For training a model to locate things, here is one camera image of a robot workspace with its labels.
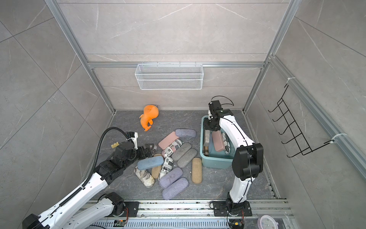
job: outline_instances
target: wall hook rack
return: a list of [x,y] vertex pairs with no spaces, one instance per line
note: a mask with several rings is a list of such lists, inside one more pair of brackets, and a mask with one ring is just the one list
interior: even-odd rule
[[[309,154],[309,153],[311,153],[311,152],[314,152],[314,151],[315,151],[315,150],[317,150],[317,149],[320,149],[320,148],[322,148],[322,147],[324,147],[324,146],[326,146],[326,145],[328,145],[328,144],[330,144],[330,143],[333,143],[333,140],[329,140],[329,141],[324,142],[322,146],[320,146],[320,147],[318,147],[318,148],[316,148],[316,149],[312,149],[312,148],[310,147],[310,145],[309,145],[308,141],[306,140],[306,137],[305,137],[305,136],[304,136],[304,134],[302,133],[302,130],[300,129],[300,127],[299,127],[298,123],[296,122],[296,120],[295,120],[294,116],[292,115],[292,113],[291,113],[290,109],[288,108],[288,106],[287,106],[286,102],[283,100],[283,96],[285,95],[285,92],[286,92],[286,90],[287,90],[287,88],[288,88],[288,84],[286,84],[286,85],[284,86],[284,88],[285,88],[285,91],[283,92],[283,94],[282,94],[281,98],[278,100],[278,102],[277,102],[277,106],[276,106],[272,111],[268,110],[268,112],[274,112],[274,111],[275,111],[275,109],[277,109],[277,108],[279,108],[279,109],[280,109],[280,111],[281,111],[282,115],[281,115],[277,120],[273,120],[273,119],[272,119],[272,121],[277,122],[278,120],[280,120],[280,119],[283,117],[283,118],[285,119],[286,123],[287,123],[287,127],[286,127],[286,129],[283,131],[283,133],[278,132],[278,134],[279,134],[279,135],[283,135],[283,134],[286,132],[286,130],[287,130],[287,129],[290,129],[291,134],[292,134],[292,136],[293,136],[293,138],[291,138],[291,139],[290,139],[290,140],[288,140],[287,142],[283,142],[283,141],[281,141],[281,143],[282,143],[282,144],[287,144],[287,143],[291,142],[292,140],[295,140],[296,145],[298,146],[298,148],[299,148],[299,150],[300,150],[300,152],[296,153],[295,155],[292,155],[292,156],[287,155],[287,157],[288,157],[288,158],[292,158],[292,157],[294,157],[294,156],[296,156],[296,155],[298,155],[298,154],[302,154],[302,155],[304,155],[304,156],[305,156],[305,155],[307,155],[307,154]],[[281,107],[280,107],[280,104],[282,104],[282,103],[286,106],[286,109],[287,109],[287,110],[286,110],[285,112],[284,112],[284,111],[281,109]],[[287,118],[286,118],[286,116],[285,116],[285,114],[286,114],[286,113],[289,113],[289,114],[291,115],[291,117],[292,117],[292,119],[293,119],[293,121],[292,121],[291,123],[289,123],[289,121],[287,120]],[[291,129],[291,125],[292,125],[293,123],[295,123],[295,124],[296,124],[296,126],[297,126],[297,128],[300,130],[300,133],[299,133],[298,135],[296,135],[296,136],[294,135],[293,129]],[[298,140],[296,139],[296,138],[297,138],[297,137],[299,137],[299,136],[302,136],[302,137],[305,139],[305,142],[306,142],[306,145],[307,145],[307,147],[306,147],[305,149],[303,149],[303,150],[301,150],[301,147],[300,147],[300,145],[299,145],[299,143],[298,143]]]

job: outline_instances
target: teal plastic bin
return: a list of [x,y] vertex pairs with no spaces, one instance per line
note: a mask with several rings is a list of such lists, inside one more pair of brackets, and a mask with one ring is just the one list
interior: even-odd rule
[[201,144],[199,146],[199,153],[202,157],[202,165],[205,167],[216,168],[216,169],[228,169],[231,166],[232,160],[235,155],[234,145],[230,142],[230,153],[225,154],[225,151],[216,152],[215,148],[212,147],[211,152],[209,151],[209,156],[205,156],[203,154],[203,120],[204,118],[208,118],[208,115],[203,116],[201,120]]

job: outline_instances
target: cable tie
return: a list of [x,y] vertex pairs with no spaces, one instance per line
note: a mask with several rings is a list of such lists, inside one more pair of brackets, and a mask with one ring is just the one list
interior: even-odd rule
[[287,78],[286,84],[288,83],[288,81],[289,81],[290,79],[295,79],[295,78],[296,78],[296,77]]
[[348,134],[345,134],[345,133],[339,133],[339,134],[336,134],[334,135],[334,137],[329,141],[330,143],[334,143],[334,139],[340,135],[348,135]]

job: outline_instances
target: orange stuffed fish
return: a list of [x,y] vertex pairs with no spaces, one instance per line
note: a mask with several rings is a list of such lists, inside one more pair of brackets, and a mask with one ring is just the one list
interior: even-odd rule
[[145,128],[145,131],[148,131],[151,128],[151,125],[153,124],[153,118],[158,117],[159,115],[159,109],[154,105],[147,105],[143,109],[143,114],[140,116],[141,120],[141,126]]

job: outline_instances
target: white wire basket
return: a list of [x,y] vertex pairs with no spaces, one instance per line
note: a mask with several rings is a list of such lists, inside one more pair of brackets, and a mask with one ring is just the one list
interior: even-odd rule
[[135,72],[141,90],[202,89],[202,64],[138,64]]

